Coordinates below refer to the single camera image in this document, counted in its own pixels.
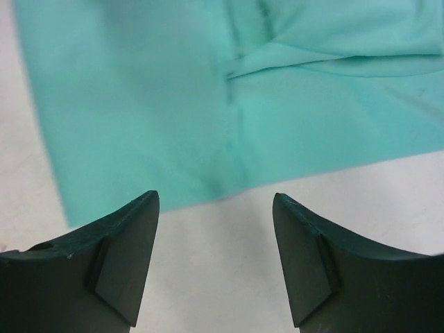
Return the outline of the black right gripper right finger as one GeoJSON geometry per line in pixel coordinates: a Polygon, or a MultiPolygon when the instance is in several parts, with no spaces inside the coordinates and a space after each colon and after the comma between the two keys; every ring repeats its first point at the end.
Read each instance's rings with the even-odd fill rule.
{"type": "Polygon", "coordinates": [[[286,194],[273,224],[301,332],[442,332],[443,256],[367,239],[286,194]]]}

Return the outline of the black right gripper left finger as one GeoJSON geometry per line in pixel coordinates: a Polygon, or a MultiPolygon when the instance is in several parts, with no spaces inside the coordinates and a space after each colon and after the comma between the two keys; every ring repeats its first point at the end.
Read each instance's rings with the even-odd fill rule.
{"type": "Polygon", "coordinates": [[[160,213],[156,191],[74,231],[1,254],[2,332],[129,332],[160,213]]]}

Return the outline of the teal t shirt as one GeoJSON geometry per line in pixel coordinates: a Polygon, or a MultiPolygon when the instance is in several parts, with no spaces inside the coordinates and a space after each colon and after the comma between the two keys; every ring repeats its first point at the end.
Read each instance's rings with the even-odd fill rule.
{"type": "Polygon", "coordinates": [[[442,1],[15,1],[71,226],[443,148],[442,1]]]}

